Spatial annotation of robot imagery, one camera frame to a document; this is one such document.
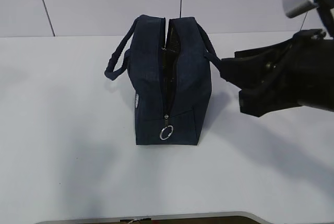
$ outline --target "open zipper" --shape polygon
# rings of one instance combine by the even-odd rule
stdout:
[[[165,128],[169,127],[169,117],[173,108],[176,83],[177,60],[181,52],[180,38],[176,32],[173,20],[169,20],[167,40],[165,41],[165,19],[161,22],[160,43],[161,55],[159,56],[160,85],[163,96],[163,118]]]

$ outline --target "bag strap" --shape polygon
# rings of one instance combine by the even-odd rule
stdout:
[[[217,57],[216,55],[216,52],[213,48],[213,45],[209,39],[209,36],[207,35],[207,33],[204,31],[204,29],[198,24],[197,24],[197,27],[198,27],[198,30],[199,30],[199,33],[203,39],[203,42],[204,42],[204,45],[207,49],[207,52],[204,54],[204,57],[210,61],[218,70],[220,70],[220,59]]]
[[[132,34],[135,31],[137,21],[138,21],[138,18],[135,19],[134,23],[132,24],[130,30],[127,32],[126,36],[124,36],[124,38],[121,40],[120,44],[116,48],[115,52],[111,55],[111,58],[108,62],[108,66],[104,71],[104,75],[108,79],[115,80],[119,75],[121,75],[126,70],[127,62],[130,57],[130,49],[128,49],[124,53],[124,59],[123,59],[122,66],[118,70],[114,71],[115,66],[118,62],[118,59],[120,58],[120,55],[126,46],[126,43],[131,38]]]

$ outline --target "zipper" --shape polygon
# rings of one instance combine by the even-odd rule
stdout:
[[[169,125],[169,118],[174,105],[174,100],[176,95],[176,83],[177,83],[176,66],[180,52],[181,52],[180,39],[178,38],[178,35],[175,33],[175,25],[173,24],[172,20],[170,20],[168,26],[167,40],[164,42],[164,45],[162,45],[162,55],[161,55],[163,64],[162,94],[164,97],[163,118],[164,118],[165,129],[171,127]]]

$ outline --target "lunch bag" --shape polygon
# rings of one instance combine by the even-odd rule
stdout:
[[[105,76],[115,80],[126,69],[135,97],[137,145],[197,145],[211,96],[211,61],[220,60],[195,18],[141,15],[112,54]],[[122,67],[115,65],[130,37]]]

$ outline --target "white table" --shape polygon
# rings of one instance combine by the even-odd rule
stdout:
[[[292,34],[210,37],[233,57]],[[241,114],[238,89],[212,68],[199,146],[136,146],[131,83],[103,75],[121,38],[0,39],[0,223],[334,221],[334,113]]]

